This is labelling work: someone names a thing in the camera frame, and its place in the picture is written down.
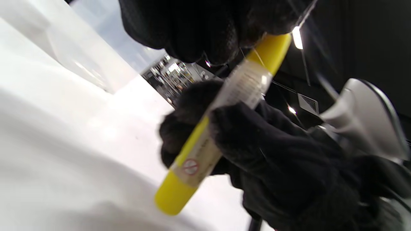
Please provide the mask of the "person's left hand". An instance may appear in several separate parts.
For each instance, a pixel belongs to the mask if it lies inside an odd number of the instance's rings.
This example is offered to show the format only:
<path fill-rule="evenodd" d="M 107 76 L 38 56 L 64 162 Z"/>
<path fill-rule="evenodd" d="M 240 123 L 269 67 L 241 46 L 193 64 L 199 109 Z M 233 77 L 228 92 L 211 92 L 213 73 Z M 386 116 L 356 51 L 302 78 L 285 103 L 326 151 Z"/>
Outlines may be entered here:
<path fill-rule="evenodd" d="M 264 35 L 285 35 L 315 0 L 120 0 L 125 32 L 187 63 L 223 65 Z"/>

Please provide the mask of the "person's right hand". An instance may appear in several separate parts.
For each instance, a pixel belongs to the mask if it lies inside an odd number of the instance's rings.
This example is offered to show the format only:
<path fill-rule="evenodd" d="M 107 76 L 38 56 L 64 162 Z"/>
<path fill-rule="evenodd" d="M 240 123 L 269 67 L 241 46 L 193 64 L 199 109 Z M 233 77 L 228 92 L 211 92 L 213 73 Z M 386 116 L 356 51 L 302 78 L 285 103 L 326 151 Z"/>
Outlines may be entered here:
<path fill-rule="evenodd" d="M 170 169 L 162 189 L 184 205 L 209 175 L 228 174 L 243 207 L 278 231 L 405 231 L 390 200 L 410 199 L 410 149 L 388 97 L 349 79 L 335 103 L 308 130 L 261 94 L 204 116 L 222 81 L 184 90 L 160 126 L 161 159 Z"/>

